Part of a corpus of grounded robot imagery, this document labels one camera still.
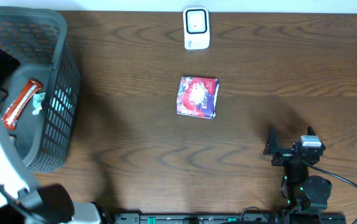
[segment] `red snack wrapper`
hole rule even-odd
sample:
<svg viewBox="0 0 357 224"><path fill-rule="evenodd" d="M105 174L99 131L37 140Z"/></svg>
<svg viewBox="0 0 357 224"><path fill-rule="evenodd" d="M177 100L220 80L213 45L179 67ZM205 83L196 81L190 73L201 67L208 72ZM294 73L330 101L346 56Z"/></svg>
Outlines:
<svg viewBox="0 0 357 224"><path fill-rule="evenodd" d="M177 94L177 114L213 119L218 88L216 78L182 77Z"/></svg>
<svg viewBox="0 0 357 224"><path fill-rule="evenodd" d="M35 80L27 81L21 93L13 101L12 105L6 110L4 116L2 117L2 122L7 129L11 131L15 130L16 122L21 116L25 105L41 88L42 85L39 82Z"/></svg>

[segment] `wooden table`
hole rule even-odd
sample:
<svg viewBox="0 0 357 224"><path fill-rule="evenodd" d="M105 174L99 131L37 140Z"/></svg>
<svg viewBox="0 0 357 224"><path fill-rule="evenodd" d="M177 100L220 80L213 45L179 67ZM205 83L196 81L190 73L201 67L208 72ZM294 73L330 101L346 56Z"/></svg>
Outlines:
<svg viewBox="0 0 357 224"><path fill-rule="evenodd" d="M272 210L282 167L263 156L271 124L291 146L312 125L318 167L357 183L357 15L212 13L211 45L188 51L181 13L62 12L82 72L64 167L37 174L110 211ZM214 120L176 114L182 76L220 81ZM332 177L329 212L357 217Z"/></svg>

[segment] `green connector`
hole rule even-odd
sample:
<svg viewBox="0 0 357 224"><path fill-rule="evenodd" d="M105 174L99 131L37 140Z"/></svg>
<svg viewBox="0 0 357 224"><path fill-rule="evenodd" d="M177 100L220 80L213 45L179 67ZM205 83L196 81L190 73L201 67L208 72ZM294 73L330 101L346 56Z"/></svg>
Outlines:
<svg viewBox="0 0 357 224"><path fill-rule="evenodd" d="M156 218L148 218L148 224L156 224Z"/></svg>

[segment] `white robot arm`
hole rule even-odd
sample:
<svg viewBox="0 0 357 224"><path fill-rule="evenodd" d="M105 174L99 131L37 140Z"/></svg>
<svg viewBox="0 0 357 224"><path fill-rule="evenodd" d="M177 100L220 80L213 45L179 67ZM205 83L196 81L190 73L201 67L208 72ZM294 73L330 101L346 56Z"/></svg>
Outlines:
<svg viewBox="0 0 357 224"><path fill-rule="evenodd" d="M50 189L57 190L59 193L65 193L68 197L66 201L70 201L74 209L69 223L101 223L101 218L98 213L96 206L92 203L77 203L72 202L67 192L61 185L41 188L39 186L36 178L31 174L31 172L25 167L22 163L21 158L17 154L15 147L13 146L11 140L9 139L9 135L1 122L0 115L0 208L5 206L11 206L11 209L17 213L27 212L28 214L21 214L24 218L31 219L32 222L40 222L40 223L52 223L52 218L48 218L47 216L53 216L53 209L47 209L47 211L41 211L41 206L43 208L49 208L52 206L50 203L51 199L46 198L42 195L42 192L47 191L49 193ZM31 205L33 201L36 203L43 205Z"/></svg>

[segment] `black square outline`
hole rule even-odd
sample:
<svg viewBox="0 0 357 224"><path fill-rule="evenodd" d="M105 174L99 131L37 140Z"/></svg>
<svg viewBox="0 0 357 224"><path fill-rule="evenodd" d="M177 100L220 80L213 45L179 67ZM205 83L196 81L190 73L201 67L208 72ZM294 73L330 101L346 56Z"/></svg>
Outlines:
<svg viewBox="0 0 357 224"><path fill-rule="evenodd" d="M188 12L190 11L203 11L204 12L204 27L205 27L205 30L203 32L190 32L188 30ZM185 21L186 21L186 32L188 34L204 34L207 32L207 14L206 14L206 11L204 9L190 9L188 11L185 12Z"/></svg>

